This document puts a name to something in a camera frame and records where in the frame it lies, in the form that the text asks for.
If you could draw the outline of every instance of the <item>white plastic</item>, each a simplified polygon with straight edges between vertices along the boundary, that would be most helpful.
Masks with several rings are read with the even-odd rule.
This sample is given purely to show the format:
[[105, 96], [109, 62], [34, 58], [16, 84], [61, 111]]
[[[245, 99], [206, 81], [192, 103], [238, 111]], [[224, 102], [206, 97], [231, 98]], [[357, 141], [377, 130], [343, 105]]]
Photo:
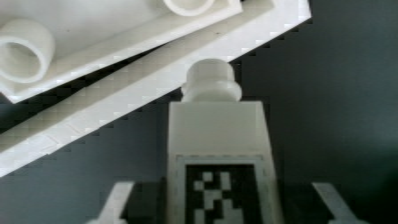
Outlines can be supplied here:
[[357, 219], [333, 184], [313, 183], [313, 186], [334, 215], [334, 220], [329, 221], [329, 224], [370, 224]]
[[[217, 83], [229, 83], [229, 85], [215, 86]], [[187, 167], [190, 165], [251, 164], [256, 170], [261, 220], [263, 223], [281, 224], [283, 213], [263, 104], [261, 102], [238, 102], [242, 90], [228, 62], [206, 59], [192, 65], [183, 95], [185, 102], [171, 103], [169, 113], [169, 223], [187, 223]], [[231, 179], [224, 182], [229, 187], [222, 187], [221, 192], [233, 190]], [[212, 196], [206, 195], [215, 194], [217, 196], [219, 189], [208, 191], [205, 187], [199, 188], [205, 194], [205, 204], [206, 201], [212, 204]], [[222, 198], [222, 195], [217, 196], [217, 200], [222, 200], [222, 203], [235, 203], [231, 198]], [[244, 212], [247, 211], [240, 208], [233, 209], [231, 206], [226, 208], [226, 206], [224, 217], [217, 219], [217, 223], [244, 223], [244, 215], [247, 215]], [[205, 216], [201, 214], [196, 220], [205, 220]]]
[[87, 224], [128, 224], [126, 220], [121, 219], [121, 214], [126, 207], [132, 190], [134, 182], [116, 183], [100, 217], [96, 220], [91, 220]]
[[176, 14], [164, 0], [0, 0], [0, 27], [25, 18], [43, 24], [55, 38], [45, 76], [39, 73], [25, 80], [29, 83], [0, 77], [0, 92], [11, 102], [23, 101], [240, 12], [240, 0], [217, 0], [194, 17]]
[[231, 61], [309, 17], [306, 0], [245, 1], [240, 15], [167, 44], [0, 135], [0, 177], [182, 87], [199, 60]]
[[171, 104], [169, 119], [169, 223], [185, 222], [187, 165], [256, 167], [263, 222], [283, 223], [272, 148], [261, 102]]
[[226, 61], [206, 59], [194, 64], [183, 94], [183, 102], [240, 101], [242, 88], [235, 82], [233, 67]]
[[169, 6], [171, 10], [174, 11], [174, 13], [182, 16], [198, 16], [201, 15], [214, 3], [215, 0], [164, 0], [166, 1], [166, 5]]
[[30, 20], [13, 20], [0, 29], [0, 76], [16, 83], [41, 80], [54, 58], [54, 36]]

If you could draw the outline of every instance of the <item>dark surface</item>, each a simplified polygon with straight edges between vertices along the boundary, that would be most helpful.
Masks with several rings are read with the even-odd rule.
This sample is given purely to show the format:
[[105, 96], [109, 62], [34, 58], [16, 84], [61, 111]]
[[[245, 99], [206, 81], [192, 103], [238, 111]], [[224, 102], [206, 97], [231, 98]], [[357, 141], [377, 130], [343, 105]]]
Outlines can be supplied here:
[[[269, 103], [286, 223], [325, 223], [325, 213], [311, 215], [315, 194], [301, 189], [313, 181], [329, 181], [357, 216], [373, 224], [393, 224], [398, 1], [315, 0], [313, 16], [313, 24], [235, 61], [245, 98]], [[0, 100], [2, 130], [73, 88], [18, 105]], [[167, 102], [178, 95], [174, 92], [157, 100], [0, 179], [2, 224], [80, 224], [98, 216], [116, 181], [158, 181], [166, 174]]]

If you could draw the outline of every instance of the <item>white lego plate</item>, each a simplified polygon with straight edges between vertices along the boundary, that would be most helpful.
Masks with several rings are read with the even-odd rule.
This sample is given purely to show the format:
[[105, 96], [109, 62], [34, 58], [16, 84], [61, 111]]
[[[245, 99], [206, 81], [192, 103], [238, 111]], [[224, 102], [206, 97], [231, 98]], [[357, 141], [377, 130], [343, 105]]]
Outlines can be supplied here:
[[0, 92], [11, 102], [25, 100], [242, 12], [240, 0], [198, 2], [206, 7], [189, 13], [196, 16], [182, 16], [189, 10], [169, 8], [164, 0], [0, 0], [0, 28], [11, 20], [29, 19], [45, 25], [55, 39], [43, 79], [18, 83], [0, 76]]
[[192, 64], [231, 61], [311, 18], [308, 0], [245, 0], [244, 13], [167, 44], [0, 136], [0, 177], [185, 83]]

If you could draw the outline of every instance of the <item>cylindrical stud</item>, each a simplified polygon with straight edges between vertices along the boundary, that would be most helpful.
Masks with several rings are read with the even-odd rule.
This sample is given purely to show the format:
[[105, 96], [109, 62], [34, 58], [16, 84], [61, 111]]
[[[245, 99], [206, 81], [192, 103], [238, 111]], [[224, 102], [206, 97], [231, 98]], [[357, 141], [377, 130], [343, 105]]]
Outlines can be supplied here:
[[201, 15], [214, 6], [215, 0], [164, 0], [171, 11], [182, 16]]
[[233, 67], [226, 61], [206, 59], [192, 65], [182, 90], [183, 102], [240, 101], [242, 88], [235, 82]]
[[0, 76], [18, 83], [43, 79], [55, 50], [46, 27], [34, 21], [13, 20], [0, 29]]

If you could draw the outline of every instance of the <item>printed pattern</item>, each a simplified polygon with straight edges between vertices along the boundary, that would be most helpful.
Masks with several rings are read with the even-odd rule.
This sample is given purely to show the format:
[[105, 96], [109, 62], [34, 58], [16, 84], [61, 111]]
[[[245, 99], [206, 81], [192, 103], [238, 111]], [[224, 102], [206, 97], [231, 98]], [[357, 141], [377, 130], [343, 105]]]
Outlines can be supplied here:
[[187, 224], [261, 224], [253, 165], [187, 166]]

